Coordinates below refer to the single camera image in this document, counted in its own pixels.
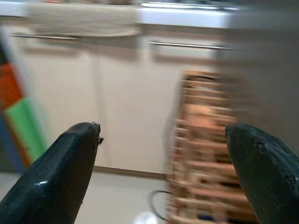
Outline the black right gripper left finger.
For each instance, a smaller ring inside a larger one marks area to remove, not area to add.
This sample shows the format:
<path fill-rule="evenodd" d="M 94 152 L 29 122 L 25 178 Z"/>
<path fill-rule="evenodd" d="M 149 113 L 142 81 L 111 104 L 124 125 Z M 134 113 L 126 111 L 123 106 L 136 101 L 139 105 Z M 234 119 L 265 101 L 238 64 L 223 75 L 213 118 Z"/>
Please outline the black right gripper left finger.
<path fill-rule="evenodd" d="M 73 224 L 83 203 L 103 138 L 100 124 L 63 132 L 0 202 L 2 224 Z"/>

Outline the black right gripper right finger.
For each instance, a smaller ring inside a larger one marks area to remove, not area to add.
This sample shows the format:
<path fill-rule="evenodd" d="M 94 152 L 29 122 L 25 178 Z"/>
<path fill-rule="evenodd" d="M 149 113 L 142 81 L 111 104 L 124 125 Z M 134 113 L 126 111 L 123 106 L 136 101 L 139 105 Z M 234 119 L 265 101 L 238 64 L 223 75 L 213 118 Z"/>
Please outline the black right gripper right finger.
<path fill-rule="evenodd" d="M 230 160 L 261 224 L 299 222 L 299 158 L 280 139 L 254 126 L 225 129 Z"/>

